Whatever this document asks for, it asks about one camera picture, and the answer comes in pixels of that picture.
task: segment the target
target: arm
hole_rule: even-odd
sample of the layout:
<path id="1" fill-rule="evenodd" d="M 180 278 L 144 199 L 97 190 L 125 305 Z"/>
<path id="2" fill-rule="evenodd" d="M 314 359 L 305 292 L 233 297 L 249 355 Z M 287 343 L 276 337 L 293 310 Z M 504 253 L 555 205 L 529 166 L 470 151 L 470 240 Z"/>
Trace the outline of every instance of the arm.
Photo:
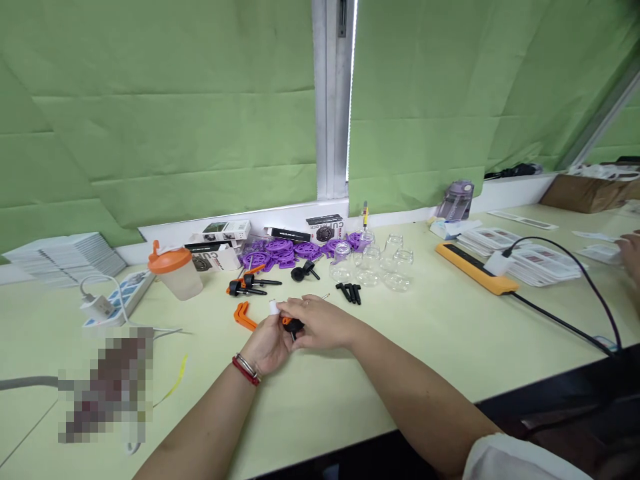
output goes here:
<path id="1" fill-rule="evenodd" d="M 635 286 L 640 290 L 640 230 L 636 230 L 628 235 L 622 235 L 624 240 L 616 241 L 620 247 L 622 263 L 635 282 Z"/>
<path id="2" fill-rule="evenodd" d="M 352 352 L 400 432 L 439 472 L 461 475 L 474 442 L 500 432 L 434 370 L 338 307 L 306 295 L 278 308 L 305 324 L 293 350 L 344 347 Z"/>
<path id="3" fill-rule="evenodd" d="M 291 337 L 279 315 L 258 325 L 240 354 L 259 377 L 276 370 L 289 355 Z M 168 434 L 134 480 L 223 479 L 255 397 L 254 387 L 232 364 Z"/>

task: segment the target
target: person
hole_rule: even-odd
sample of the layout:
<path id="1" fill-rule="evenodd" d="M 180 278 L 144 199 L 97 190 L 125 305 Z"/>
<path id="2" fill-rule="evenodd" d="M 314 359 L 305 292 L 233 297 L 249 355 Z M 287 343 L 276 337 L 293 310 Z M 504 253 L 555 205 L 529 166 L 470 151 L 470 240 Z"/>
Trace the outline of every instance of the person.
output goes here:
<path id="1" fill-rule="evenodd" d="M 627 273 L 640 290 L 640 230 L 634 230 L 621 236 L 622 240 L 616 240 L 620 247 L 620 256 Z"/>
<path id="2" fill-rule="evenodd" d="M 259 388 L 249 372 L 254 370 L 264 379 L 290 352 L 335 348 L 353 354 L 404 438 L 443 476 L 589 478 L 552 453 L 505 435 L 434 370 L 332 303 L 305 295 L 277 306 L 280 315 L 263 320 L 240 351 L 250 369 L 236 361 L 229 364 L 146 460 L 135 480 L 224 478 Z M 295 342 L 284 330 L 281 316 L 305 324 Z"/>

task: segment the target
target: orange clamp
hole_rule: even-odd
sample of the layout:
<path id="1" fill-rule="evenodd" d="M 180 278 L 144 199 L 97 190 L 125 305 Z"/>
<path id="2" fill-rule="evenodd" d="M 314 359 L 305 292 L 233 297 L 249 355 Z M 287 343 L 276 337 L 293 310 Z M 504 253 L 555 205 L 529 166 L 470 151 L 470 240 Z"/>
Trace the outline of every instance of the orange clamp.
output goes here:
<path id="1" fill-rule="evenodd" d="M 249 270 L 248 272 L 244 272 L 244 274 L 242 275 L 241 279 L 235 279 L 235 280 L 231 280 L 231 281 L 238 281 L 242 284 L 242 288 L 247 288 L 247 284 L 245 283 L 245 275 L 250 275 L 252 273 L 258 273 L 260 270 L 262 270 L 264 267 L 266 267 L 266 265 L 260 265 L 259 267 L 256 267 L 252 270 Z M 229 287 L 227 287 L 227 295 L 230 293 L 231 291 L 229 290 Z"/>
<path id="2" fill-rule="evenodd" d="M 238 303 L 238 308 L 236 308 L 233 318 L 244 328 L 254 331 L 258 325 L 247 316 L 248 309 L 249 302 Z"/>

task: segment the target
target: white sleeve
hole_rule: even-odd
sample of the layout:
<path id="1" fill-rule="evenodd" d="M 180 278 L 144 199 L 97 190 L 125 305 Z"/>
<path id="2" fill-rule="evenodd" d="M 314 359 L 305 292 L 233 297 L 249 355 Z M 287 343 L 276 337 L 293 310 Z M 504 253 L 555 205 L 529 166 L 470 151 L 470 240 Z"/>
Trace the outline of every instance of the white sleeve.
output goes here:
<path id="1" fill-rule="evenodd" d="M 496 433 L 477 440 L 462 480 L 590 480 L 569 462 L 529 442 Z"/>

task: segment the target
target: silver bangle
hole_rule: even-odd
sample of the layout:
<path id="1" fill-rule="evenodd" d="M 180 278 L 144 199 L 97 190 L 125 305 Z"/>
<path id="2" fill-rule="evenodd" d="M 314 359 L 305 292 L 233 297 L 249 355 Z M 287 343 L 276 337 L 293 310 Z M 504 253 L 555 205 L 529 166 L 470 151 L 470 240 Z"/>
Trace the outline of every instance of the silver bangle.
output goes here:
<path id="1" fill-rule="evenodd" d="M 235 358 L 240 362 L 240 365 L 247 371 L 248 374 L 252 376 L 252 378 L 257 378 L 258 372 L 256 372 L 253 368 L 251 368 L 248 361 L 246 361 L 242 355 L 239 353 L 235 354 Z"/>

